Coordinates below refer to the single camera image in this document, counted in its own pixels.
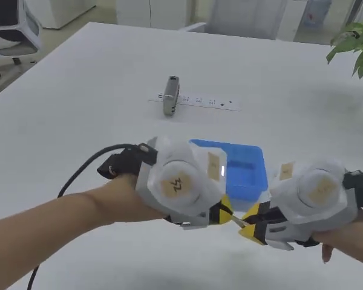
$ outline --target white cabinet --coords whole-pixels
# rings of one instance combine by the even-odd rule
[[[45,28],[62,28],[96,5],[96,0],[26,0]]]
[[[192,3],[192,0],[117,0],[117,23],[177,30],[190,24]]]

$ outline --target black wrist strap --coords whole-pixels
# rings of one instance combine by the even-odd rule
[[[141,163],[142,161],[137,157],[137,152],[125,149],[121,153],[111,155],[97,171],[107,179],[114,179],[124,174],[138,176]]]

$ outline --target power strip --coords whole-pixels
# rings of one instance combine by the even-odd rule
[[[150,98],[149,101],[163,102],[163,94],[160,93],[156,97]],[[239,97],[224,99],[195,94],[180,94],[177,100],[177,104],[237,112],[241,111],[241,102]]]

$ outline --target small metal device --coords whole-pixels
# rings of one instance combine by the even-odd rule
[[[166,116],[173,116],[176,111],[177,99],[180,93],[180,80],[176,76],[168,79],[163,95],[163,112]]]

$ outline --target white table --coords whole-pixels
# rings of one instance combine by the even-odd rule
[[[254,144],[267,167],[333,155],[363,170],[363,81],[329,47],[89,24],[0,95],[0,218],[54,198],[91,154],[154,135]],[[240,95],[241,112],[148,102],[182,89]],[[104,182],[93,164],[69,192]],[[88,233],[45,262],[44,289],[363,289],[363,265],[319,248],[258,246],[235,224],[183,231],[164,221]],[[28,277],[11,289],[24,290]]]

